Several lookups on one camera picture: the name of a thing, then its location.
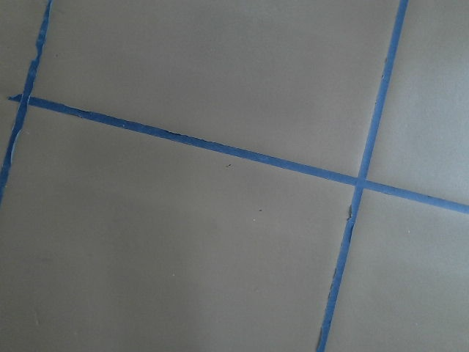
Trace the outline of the blue tape strip crosswise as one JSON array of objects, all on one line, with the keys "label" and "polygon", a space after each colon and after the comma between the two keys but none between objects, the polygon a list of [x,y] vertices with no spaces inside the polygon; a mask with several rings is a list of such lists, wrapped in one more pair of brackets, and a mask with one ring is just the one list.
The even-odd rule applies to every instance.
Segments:
[{"label": "blue tape strip crosswise", "polygon": [[124,130],[141,133],[148,136],[166,139],[180,144],[186,144],[192,147],[198,147],[204,150],[210,150],[216,153],[230,155],[261,164],[267,164],[281,169],[287,169],[293,172],[299,172],[301,174],[311,175],[325,180],[331,180],[337,183],[343,183],[349,186],[357,186],[359,188],[362,188],[363,190],[374,191],[392,197],[398,197],[426,205],[431,205],[437,208],[452,210],[458,213],[468,213],[468,205],[466,204],[438,197],[432,197],[430,195],[418,193],[416,191],[410,191],[405,188],[398,188],[382,183],[376,183],[370,180],[366,180],[359,176],[346,175],[340,172],[334,172],[328,169],[310,166],[307,164],[301,164],[294,161],[288,161],[283,158],[277,158],[271,155],[257,153],[239,147],[233,147],[217,142],[206,141],[193,136],[188,136],[164,130],[162,128],[157,128],[151,125],[141,124],[139,122],[124,120],[93,111],[85,111],[73,108],[71,106],[66,106],[64,104],[56,103],[42,98],[31,97],[28,100],[28,104],[33,107],[54,111],[60,114],[69,114],[75,117],[79,117],[81,119],[113,126],[115,128],[121,128]]}]

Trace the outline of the blue tape strip lengthwise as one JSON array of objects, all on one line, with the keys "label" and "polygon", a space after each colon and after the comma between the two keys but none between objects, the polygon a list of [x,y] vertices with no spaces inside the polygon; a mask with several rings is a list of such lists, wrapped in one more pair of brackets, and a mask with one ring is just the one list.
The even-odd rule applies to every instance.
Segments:
[{"label": "blue tape strip lengthwise", "polygon": [[397,48],[399,45],[399,39],[402,33],[402,26],[405,19],[405,13],[407,10],[408,2],[400,1],[396,11],[394,19],[393,30],[391,33],[390,43],[388,45],[388,51],[385,58],[385,64],[383,67],[382,76],[380,79],[380,86],[377,92],[377,97],[374,103],[374,110],[369,125],[368,133],[366,135],[366,143],[361,158],[361,164],[358,171],[357,180],[354,184],[354,192],[350,203],[350,214],[346,221],[344,233],[341,240],[341,246],[339,255],[337,257],[336,266],[334,269],[334,275],[330,284],[330,290],[328,294],[327,304],[325,306],[325,314],[322,319],[320,327],[320,335],[316,346],[317,351],[325,351],[328,336],[330,334],[330,328],[333,321],[333,315],[336,308],[336,302],[339,297],[339,291],[341,287],[342,277],[344,275],[344,269],[347,263],[347,257],[350,250],[350,244],[352,241],[353,229],[358,217],[359,208],[361,205],[361,199],[363,196],[363,190],[367,181],[369,167],[372,160],[374,146],[377,138],[377,133],[380,127],[380,121],[385,106],[385,100],[390,84],[394,60],[396,57]]}]

